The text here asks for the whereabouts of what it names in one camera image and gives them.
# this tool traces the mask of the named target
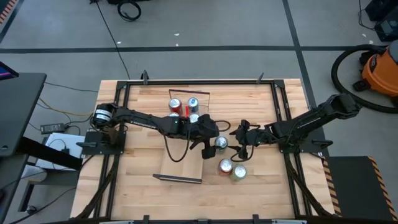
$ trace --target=wooden table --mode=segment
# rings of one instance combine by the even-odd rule
[[[284,81],[292,117],[306,112],[307,103],[300,80]],[[116,82],[101,82],[97,104],[113,101]],[[128,108],[155,116],[167,116],[170,113],[167,107],[168,90],[171,88],[210,92],[208,112],[211,118],[228,120],[232,124],[230,131],[238,127],[241,119],[261,125],[276,121],[271,88],[264,85],[133,86]],[[278,95],[282,105],[282,97],[280,93]],[[229,139],[229,145],[237,145],[228,132],[221,135]],[[179,149],[174,151],[172,145],[170,148],[174,157],[180,157]],[[188,156],[198,152],[200,155],[200,149],[199,145],[189,151]],[[240,182],[216,174],[219,161],[230,157],[233,150],[204,160],[201,185],[154,178],[152,174],[161,172],[164,150],[163,137],[157,131],[129,125],[126,149],[118,170],[113,220],[142,220],[144,215],[150,215],[151,220],[251,219],[253,214],[258,214],[260,218],[294,217],[285,163],[278,145],[255,148],[253,158],[243,163],[248,176]],[[309,154],[302,154],[301,158],[308,188],[323,207],[333,213],[321,160]],[[96,192],[102,161],[103,156],[95,156],[82,169],[71,217],[78,215]],[[299,188],[296,189],[300,211],[304,213],[302,195]],[[105,192],[102,215],[107,196]]]

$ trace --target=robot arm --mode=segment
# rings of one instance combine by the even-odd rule
[[[267,124],[264,129],[259,129],[260,126],[256,126],[256,129],[249,130],[253,125],[250,125],[246,120],[242,120],[237,130],[230,133],[230,135],[235,135],[241,146],[231,146],[231,148],[238,151],[239,158],[247,160],[246,146],[274,143],[289,146],[299,145],[311,131],[336,118],[355,117],[360,109],[361,107],[355,103],[351,96],[332,95],[317,108],[288,121]]]
[[[166,116],[160,118],[130,110],[126,107],[118,107],[112,103],[98,105],[91,123],[94,128],[102,131],[114,128],[120,123],[130,123],[151,128],[168,138],[193,141],[190,149],[203,142],[205,148],[202,150],[202,158],[204,159],[215,156],[216,149],[214,146],[210,146],[210,139],[220,134],[216,121],[213,121],[208,114],[200,116],[197,122],[191,123],[185,117]]]

